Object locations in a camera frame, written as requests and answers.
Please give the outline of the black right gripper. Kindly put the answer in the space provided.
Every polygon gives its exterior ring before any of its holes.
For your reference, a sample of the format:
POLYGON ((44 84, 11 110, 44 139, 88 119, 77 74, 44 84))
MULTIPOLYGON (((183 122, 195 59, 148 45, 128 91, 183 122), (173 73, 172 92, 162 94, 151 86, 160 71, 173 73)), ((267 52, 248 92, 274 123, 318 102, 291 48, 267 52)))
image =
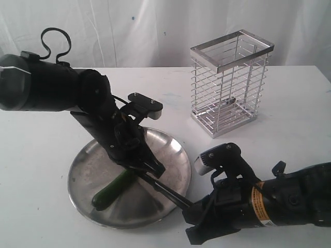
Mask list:
POLYGON ((186 223, 195 225, 186 229, 191 245, 201 245, 217 238, 219 230, 241 230, 259 226, 251 203, 253 185, 259 179, 228 178, 217 181, 216 187, 206 197, 182 211, 186 223))

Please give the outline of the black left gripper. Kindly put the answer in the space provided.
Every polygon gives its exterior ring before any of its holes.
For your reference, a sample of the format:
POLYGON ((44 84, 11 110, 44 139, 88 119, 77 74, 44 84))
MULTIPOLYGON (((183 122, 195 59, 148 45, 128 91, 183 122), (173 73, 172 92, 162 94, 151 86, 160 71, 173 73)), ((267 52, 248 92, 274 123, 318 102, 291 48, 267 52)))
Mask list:
POLYGON ((124 168, 145 168, 154 177, 165 172, 145 140, 144 128, 134 117, 114 107, 104 113, 71 112, 71 115, 105 149, 109 158, 124 168))

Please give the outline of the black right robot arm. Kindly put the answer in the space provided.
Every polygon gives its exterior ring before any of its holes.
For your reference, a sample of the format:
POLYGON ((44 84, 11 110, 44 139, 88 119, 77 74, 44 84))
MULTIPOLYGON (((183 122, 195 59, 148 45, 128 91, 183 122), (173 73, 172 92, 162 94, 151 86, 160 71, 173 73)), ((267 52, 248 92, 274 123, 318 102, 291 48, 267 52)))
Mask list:
POLYGON ((330 227, 330 163, 284 173, 280 161, 274 179, 250 183, 244 177, 216 181, 213 191, 183 211, 192 245, 248 228, 313 224, 330 227))

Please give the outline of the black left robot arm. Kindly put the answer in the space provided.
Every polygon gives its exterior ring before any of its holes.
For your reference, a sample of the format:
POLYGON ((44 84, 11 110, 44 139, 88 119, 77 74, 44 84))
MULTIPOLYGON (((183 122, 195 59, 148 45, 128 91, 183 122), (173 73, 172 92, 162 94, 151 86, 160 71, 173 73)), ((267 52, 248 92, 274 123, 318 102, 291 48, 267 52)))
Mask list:
POLYGON ((43 62, 35 54, 1 57, 2 110, 69 111, 116 164, 159 178, 165 167, 140 123, 158 119, 163 105, 137 92, 122 107, 115 101, 108 78, 96 70, 43 62))

